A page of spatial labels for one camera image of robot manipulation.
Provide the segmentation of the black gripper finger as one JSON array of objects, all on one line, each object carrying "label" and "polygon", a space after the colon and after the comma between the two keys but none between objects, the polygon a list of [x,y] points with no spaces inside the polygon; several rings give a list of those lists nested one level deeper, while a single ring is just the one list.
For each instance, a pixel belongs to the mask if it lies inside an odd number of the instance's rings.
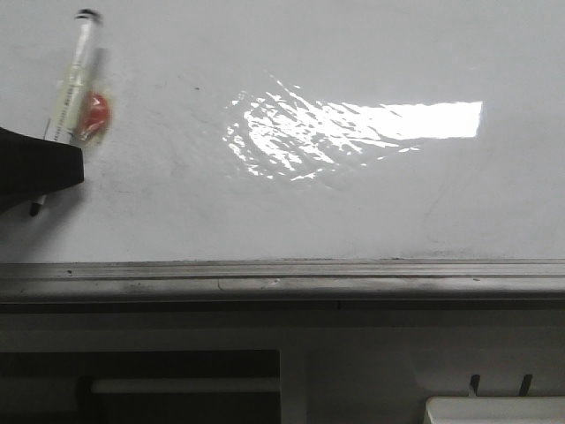
[{"label": "black gripper finger", "polygon": [[1,130],[1,210],[84,182],[80,148]]}]

